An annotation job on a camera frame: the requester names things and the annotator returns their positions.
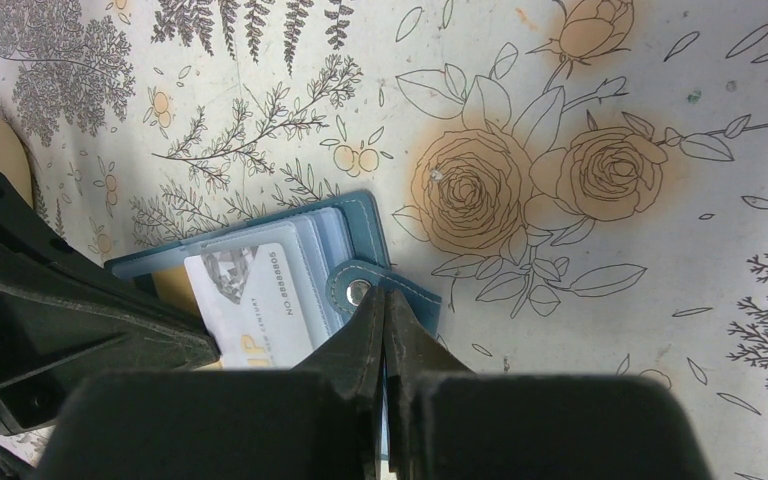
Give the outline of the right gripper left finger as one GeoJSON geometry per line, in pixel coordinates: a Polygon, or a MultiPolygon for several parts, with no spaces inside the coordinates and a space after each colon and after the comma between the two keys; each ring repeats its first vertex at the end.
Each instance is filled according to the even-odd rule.
{"type": "Polygon", "coordinates": [[[39,479],[377,479],[385,291],[291,369],[109,372],[64,405],[39,479]]]}

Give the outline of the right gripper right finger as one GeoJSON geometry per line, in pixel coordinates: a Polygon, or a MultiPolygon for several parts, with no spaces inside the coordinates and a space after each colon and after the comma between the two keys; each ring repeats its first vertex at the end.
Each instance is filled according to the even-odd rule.
{"type": "Polygon", "coordinates": [[[707,479],[690,422],[634,376],[478,374],[383,295],[389,466],[400,479],[707,479]]]}

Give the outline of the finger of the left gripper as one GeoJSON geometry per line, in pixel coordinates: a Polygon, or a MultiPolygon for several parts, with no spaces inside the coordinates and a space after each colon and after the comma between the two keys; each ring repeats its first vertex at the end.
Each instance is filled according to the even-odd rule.
{"type": "Polygon", "coordinates": [[[51,424],[89,376],[190,370],[217,358],[198,316],[73,249],[0,173],[0,433],[51,424]]]}

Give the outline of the gold striped credit card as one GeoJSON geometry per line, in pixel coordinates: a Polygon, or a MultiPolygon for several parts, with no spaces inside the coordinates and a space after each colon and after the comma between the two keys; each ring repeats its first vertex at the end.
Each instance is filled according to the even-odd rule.
{"type": "Polygon", "coordinates": [[[202,329],[206,329],[184,265],[152,272],[151,279],[162,301],[195,315],[201,321],[202,329]]]}

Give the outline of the white VIP credit card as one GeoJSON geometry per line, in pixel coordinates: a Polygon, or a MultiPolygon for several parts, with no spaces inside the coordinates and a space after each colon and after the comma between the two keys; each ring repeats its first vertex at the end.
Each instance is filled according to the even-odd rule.
{"type": "Polygon", "coordinates": [[[204,252],[184,267],[222,368],[291,368],[313,352],[280,244],[204,252]]]}

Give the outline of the blue leather card holder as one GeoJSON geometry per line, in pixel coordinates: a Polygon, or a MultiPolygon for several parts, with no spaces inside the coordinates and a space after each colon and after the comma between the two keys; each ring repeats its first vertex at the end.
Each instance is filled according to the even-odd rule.
{"type": "Polygon", "coordinates": [[[204,252],[267,243],[285,251],[313,351],[348,323],[373,286],[401,290],[426,332],[437,333],[441,298],[389,270],[376,204],[366,191],[172,241],[109,260],[105,267],[158,297],[152,272],[204,252]]]}

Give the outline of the floral patterned table mat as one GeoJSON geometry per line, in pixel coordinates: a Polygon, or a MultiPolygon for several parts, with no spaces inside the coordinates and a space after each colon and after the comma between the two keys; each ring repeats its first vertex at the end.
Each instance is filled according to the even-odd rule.
{"type": "Polygon", "coordinates": [[[467,365],[768,479],[768,1],[0,1],[0,119],[96,264],[367,190],[467,365]]]}

